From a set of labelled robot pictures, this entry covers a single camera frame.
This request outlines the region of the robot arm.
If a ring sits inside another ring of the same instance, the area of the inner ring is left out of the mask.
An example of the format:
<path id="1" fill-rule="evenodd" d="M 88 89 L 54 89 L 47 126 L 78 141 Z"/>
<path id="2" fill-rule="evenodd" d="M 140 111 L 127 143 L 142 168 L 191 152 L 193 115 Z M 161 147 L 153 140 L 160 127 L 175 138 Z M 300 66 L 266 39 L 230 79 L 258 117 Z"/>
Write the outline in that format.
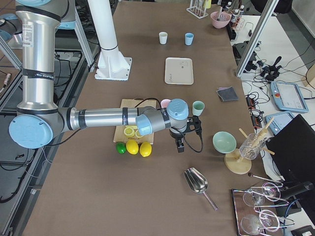
<path id="1" fill-rule="evenodd" d="M 78 110 L 60 108 L 53 100 L 55 80 L 55 31 L 61 24 L 75 26 L 75 3 L 70 0 L 18 0 L 16 13 L 23 31 L 23 100 L 9 125 L 14 142 L 24 148 L 48 145 L 69 130 L 135 125 L 142 136 L 168 129 L 178 152 L 185 135 L 202 134 L 198 116 L 189 116 L 185 101 L 173 99 L 166 108 L 109 108 Z"/>

